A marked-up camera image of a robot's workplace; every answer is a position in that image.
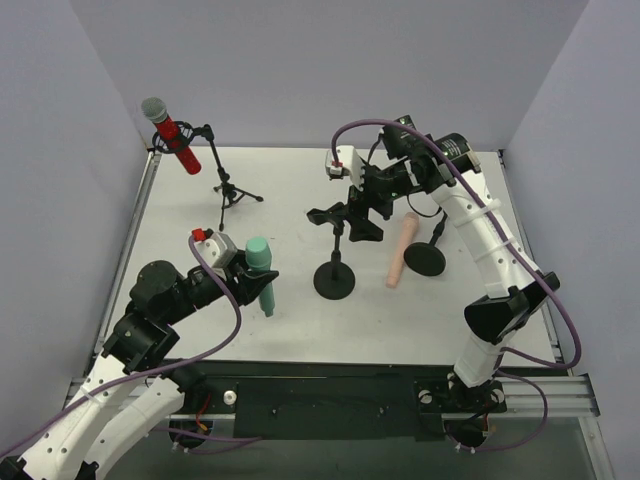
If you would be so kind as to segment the black tripod microphone stand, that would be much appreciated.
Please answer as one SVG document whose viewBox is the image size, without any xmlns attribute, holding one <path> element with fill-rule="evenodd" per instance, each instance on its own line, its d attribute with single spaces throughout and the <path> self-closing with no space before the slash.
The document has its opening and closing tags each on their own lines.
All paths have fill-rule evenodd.
<svg viewBox="0 0 640 480">
<path fill-rule="evenodd" d="M 226 171 L 226 169 L 224 168 L 221 162 L 221 159 L 216 147 L 216 143 L 215 143 L 215 134 L 213 132 L 212 127 L 209 124 L 205 124 L 204 126 L 201 126 L 201 127 L 193 127 L 188 122 L 182 122 L 182 121 L 175 121 L 175 122 L 181 129 L 181 133 L 185 136 L 186 141 L 188 142 L 191 150 L 192 150 L 191 143 L 197 137 L 203 138 L 208 143 L 211 149 L 213 159 L 216 165 L 216 172 L 219 178 L 219 184 L 213 187 L 213 191 L 216 193 L 219 193 L 222 197 L 221 208 L 220 208 L 220 220 L 219 220 L 218 227 L 220 231 L 224 231 L 225 216 L 226 216 L 227 210 L 231 209 L 233 206 L 237 205 L 245 198 L 253 199 L 259 203 L 262 203 L 264 201 L 264 198 L 260 195 L 241 189 L 231 182 L 231 175 Z M 152 145 L 154 150 L 161 154 L 174 155 L 171 151 L 165 151 L 164 143 L 161 139 L 158 138 L 158 134 L 156 132 L 153 134 L 153 137 L 152 137 Z"/>
</svg>

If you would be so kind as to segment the mint green toy microphone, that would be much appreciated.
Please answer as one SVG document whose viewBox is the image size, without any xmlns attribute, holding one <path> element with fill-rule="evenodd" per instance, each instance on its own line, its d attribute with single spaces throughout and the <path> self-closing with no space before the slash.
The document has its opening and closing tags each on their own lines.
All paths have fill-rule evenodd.
<svg viewBox="0 0 640 480">
<path fill-rule="evenodd" d="M 250 238 L 245 245 L 246 262 L 252 272 L 263 273 L 271 268 L 272 253 L 266 238 Z M 275 310 L 273 286 L 269 283 L 259 296 L 259 304 L 266 317 L 272 317 Z"/>
</svg>

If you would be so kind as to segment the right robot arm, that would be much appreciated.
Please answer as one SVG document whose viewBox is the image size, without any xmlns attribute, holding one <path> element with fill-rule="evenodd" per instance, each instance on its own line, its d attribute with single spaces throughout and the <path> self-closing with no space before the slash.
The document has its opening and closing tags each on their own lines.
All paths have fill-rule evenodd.
<svg viewBox="0 0 640 480">
<path fill-rule="evenodd" d="M 543 273 L 523 251 L 464 136 L 435 139 L 418 132 L 408 116 L 372 123 L 380 129 L 391 165 L 373 166 L 336 139 L 326 160 L 330 178 L 351 182 L 346 204 L 350 239 L 382 240 L 370 211 L 388 219 L 397 199 L 418 193 L 429 196 L 447 216 L 484 287 L 483 296 L 464 309 L 470 334 L 448 382 L 464 392 L 476 391 L 494 379 L 509 341 L 558 289 L 559 280 L 553 272 Z"/>
</svg>

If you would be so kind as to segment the red glitter microphone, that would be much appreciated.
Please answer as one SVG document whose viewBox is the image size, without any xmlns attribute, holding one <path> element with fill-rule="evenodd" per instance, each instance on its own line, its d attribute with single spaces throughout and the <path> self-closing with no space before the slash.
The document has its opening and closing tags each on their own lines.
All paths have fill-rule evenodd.
<svg viewBox="0 0 640 480">
<path fill-rule="evenodd" d="M 193 154 L 177 123 L 169 116 L 166 104 L 158 97 L 148 97 L 141 103 L 143 115 L 154 124 L 158 138 L 171 151 L 190 175 L 201 171 L 201 164 Z"/>
</svg>

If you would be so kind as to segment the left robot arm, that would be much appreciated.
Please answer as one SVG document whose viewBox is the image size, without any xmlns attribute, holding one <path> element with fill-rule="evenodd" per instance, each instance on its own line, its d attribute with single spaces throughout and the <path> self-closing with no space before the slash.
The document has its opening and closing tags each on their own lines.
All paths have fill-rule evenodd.
<svg viewBox="0 0 640 480">
<path fill-rule="evenodd" d="M 221 297 L 252 303 L 277 278 L 238 254 L 221 272 L 200 265 L 182 275 L 170 262 L 143 267 L 84 384 L 71 403 L 34 434 L 34 444 L 1 462 L 4 479 L 101 479 L 199 381 L 195 359 L 165 363 L 178 342 L 174 324 Z"/>
</svg>

